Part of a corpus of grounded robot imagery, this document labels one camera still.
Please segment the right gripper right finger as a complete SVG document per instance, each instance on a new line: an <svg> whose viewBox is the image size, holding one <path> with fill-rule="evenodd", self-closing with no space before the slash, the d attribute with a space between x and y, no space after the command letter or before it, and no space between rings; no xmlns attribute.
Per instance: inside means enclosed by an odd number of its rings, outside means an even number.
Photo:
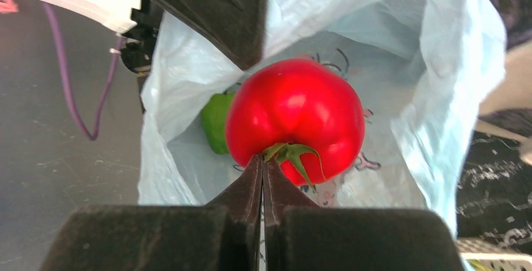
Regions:
<svg viewBox="0 0 532 271"><path fill-rule="evenodd" d="M267 270L462 270L427 210L322 208L270 160L262 166Z"/></svg>

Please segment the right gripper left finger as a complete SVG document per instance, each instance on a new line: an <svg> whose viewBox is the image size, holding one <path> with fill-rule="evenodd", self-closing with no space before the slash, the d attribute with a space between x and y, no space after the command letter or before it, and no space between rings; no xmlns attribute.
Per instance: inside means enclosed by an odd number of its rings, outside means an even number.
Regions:
<svg viewBox="0 0 532 271"><path fill-rule="evenodd" d="M92 205L69 216L42 270L258 270L263 158L203 206Z"/></svg>

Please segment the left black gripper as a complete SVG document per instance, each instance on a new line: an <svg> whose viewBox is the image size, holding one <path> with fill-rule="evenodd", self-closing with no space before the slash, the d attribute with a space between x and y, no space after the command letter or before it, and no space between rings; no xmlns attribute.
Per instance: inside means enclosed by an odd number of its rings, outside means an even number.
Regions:
<svg viewBox="0 0 532 271"><path fill-rule="evenodd" d="M266 5L267 0L141 0L130 13L135 26L124 36L133 44L122 47L122 61L131 71L149 69L162 15L168 12L248 70L263 57Z"/></svg>

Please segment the green bell pepper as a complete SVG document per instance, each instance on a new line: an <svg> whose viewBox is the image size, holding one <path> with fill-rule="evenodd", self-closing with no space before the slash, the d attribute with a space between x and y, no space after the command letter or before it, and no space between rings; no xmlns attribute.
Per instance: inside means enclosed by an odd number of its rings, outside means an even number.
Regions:
<svg viewBox="0 0 532 271"><path fill-rule="evenodd" d="M203 131L215 154L228 154L225 138L226 117L235 92L214 94L200 112Z"/></svg>

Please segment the red bell pepper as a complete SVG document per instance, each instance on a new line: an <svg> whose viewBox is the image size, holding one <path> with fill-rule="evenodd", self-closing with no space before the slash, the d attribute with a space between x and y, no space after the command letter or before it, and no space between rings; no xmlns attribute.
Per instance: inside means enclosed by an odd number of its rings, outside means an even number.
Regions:
<svg viewBox="0 0 532 271"><path fill-rule="evenodd" d="M363 107L354 88L318 62L289 59L248 77L228 110L225 139L235 162L276 144L296 186L321 184L348 170L361 151Z"/></svg>

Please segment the light blue plastic bag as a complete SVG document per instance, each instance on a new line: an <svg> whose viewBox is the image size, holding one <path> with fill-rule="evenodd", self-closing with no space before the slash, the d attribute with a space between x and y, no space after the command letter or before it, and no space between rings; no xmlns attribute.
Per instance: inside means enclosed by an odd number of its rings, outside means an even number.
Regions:
<svg viewBox="0 0 532 271"><path fill-rule="evenodd" d="M504 78L506 30L489 0L268 0L260 66L320 54L367 113L361 154L303 192L321 206L426 207L457 231L455 194L479 104ZM165 13L142 90L141 205L203 205L240 166L198 114L248 74Z"/></svg>

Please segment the beige canvas tote bag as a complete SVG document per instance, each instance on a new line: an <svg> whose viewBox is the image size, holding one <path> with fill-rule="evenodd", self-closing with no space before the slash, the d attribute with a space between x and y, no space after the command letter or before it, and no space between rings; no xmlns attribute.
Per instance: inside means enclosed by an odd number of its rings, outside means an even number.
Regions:
<svg viewBox="0 0 532 271"><path fill-rule="evenodd" d="M521 160L531 164L531 42L506 55L503 82L480 104L479 132L519 142Z"/></svg>

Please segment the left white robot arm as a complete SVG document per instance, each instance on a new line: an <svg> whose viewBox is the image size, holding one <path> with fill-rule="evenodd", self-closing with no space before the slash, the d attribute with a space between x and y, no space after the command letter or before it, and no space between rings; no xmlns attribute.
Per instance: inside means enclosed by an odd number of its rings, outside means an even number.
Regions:
<svg viewBox="0 0 532 271"><path fill-rule="evenodd" d="M39 0L86 16L124 36L123 64L139 75L164 73L165 21L180 22L177 35L194 37L182 60L222 62L248 70L263 58L267 0Z"/></svg>

